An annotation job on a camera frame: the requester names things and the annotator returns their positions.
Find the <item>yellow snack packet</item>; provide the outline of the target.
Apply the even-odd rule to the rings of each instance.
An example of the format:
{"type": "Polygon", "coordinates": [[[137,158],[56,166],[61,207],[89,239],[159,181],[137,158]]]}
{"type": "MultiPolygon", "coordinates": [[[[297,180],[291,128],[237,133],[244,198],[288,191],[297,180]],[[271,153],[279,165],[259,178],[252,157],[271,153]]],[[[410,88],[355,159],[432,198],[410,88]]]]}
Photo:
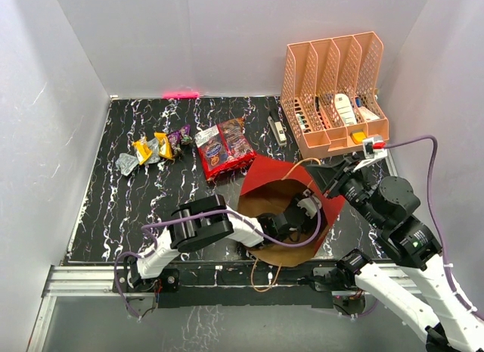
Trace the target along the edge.
{"type": "Polygon", "coordinates": [[[168,135],[164,132],[155,132],[154,137],[158,141],[158,155],[164,159],[175,160],[168,135]]]}
{"type": "Polygon", "coordinates": [[[137,157],[140,165],[145,164],[153,154],[152,150],[148,146],[148,141],[145,136],[138,141],[133,142],[132,146],[135,149],[135,156],[137,157]]]}

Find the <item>red snack packet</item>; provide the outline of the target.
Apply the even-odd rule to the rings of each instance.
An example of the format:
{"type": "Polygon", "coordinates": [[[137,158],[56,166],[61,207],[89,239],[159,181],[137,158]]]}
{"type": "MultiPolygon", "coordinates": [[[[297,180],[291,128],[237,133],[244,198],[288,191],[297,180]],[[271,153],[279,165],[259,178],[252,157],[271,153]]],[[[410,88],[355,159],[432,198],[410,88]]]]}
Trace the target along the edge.
{"type": "Polygon", "coordinates": [[[198,132],[194,141],[207,182],[250,165],[257,153],[244,135],[244,118],[238,117],[198,132]]]}

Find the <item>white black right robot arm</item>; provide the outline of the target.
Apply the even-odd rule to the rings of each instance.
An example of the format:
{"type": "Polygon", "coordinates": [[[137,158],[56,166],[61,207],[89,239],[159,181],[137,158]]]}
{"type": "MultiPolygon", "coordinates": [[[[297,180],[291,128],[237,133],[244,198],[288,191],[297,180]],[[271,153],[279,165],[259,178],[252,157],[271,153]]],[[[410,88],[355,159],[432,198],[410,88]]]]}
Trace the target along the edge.
{"type": "Polygon", "coordinates": [[[481,351],[483,320],[463,305],[464,293],[447,277],[450,269],[443,260],[443,247],[414,215],[420,199],[410,183],[388,176],[371,185],[360,164],[348,157],[332,167],[308,165],[306,171],[323,195],[343,197],[378,231],[378,245],[422,297],[392,280],[359,249],[337,262],[338,282],[372,294],[414,331],[428,351],[481,351]]]}

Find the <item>red brown paper bag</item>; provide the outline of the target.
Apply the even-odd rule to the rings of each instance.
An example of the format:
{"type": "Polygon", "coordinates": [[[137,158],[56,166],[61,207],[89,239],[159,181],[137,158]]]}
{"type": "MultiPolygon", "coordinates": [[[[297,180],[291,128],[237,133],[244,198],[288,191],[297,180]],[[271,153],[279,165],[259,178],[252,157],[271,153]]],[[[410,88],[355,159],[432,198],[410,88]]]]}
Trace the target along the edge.
{"type": "Polygon", "coordinates": [[[237,212],[255,219],[267,235],[247,250],[268,265],[295,267],[315,256],[345,201],[328,199],[301,163],[258,155],[239,195],[237,212]]]}

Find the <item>purple M&M's packet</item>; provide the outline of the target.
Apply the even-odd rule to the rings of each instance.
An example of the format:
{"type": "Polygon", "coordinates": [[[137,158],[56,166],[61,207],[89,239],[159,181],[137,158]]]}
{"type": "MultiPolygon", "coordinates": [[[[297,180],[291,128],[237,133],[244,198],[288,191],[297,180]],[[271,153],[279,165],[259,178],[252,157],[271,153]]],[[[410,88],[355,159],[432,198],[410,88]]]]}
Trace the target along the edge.
{"type": "Polygon", "coordinates": [[[189,145],[193,142],[193,138],[191,136],[191,126],[189,124],[185,124],[179,130],[180,133],[180,142],[182,145],[189,145]]]}

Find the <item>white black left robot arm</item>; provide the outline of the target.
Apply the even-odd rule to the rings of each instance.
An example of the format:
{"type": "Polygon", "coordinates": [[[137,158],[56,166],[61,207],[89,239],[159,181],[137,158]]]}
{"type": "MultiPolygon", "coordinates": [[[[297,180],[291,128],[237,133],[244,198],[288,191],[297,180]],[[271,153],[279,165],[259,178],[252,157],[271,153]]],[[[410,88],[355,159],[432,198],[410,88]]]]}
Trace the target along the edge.
{"type": "Polygon", "coordinates": [[[225,238],[247,248],[301,248],[316,239],[322,221],[321,202],[308,189],[293,196],[282,213],[257,217],[231,209],[222,195],[201,198],[180,206],[168,221],[142,227],[144,231],[161,228],[162,232],[152,246],[131,262],[126,280],[132,288],[149,290],[177,256],[225,238]]]}

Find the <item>brown M&M's packet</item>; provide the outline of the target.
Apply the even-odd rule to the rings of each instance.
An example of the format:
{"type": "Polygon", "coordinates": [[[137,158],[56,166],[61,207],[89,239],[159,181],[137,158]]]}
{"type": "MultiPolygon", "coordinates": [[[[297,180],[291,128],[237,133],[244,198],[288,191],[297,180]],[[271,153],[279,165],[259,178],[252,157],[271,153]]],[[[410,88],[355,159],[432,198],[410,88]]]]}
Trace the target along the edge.
{"type": "Polygon", "coordinates": [[[182,152],[182,137],[179,130],[171,132],[167,136],[171,154],[173,158],[177,158],[182,152]]]}

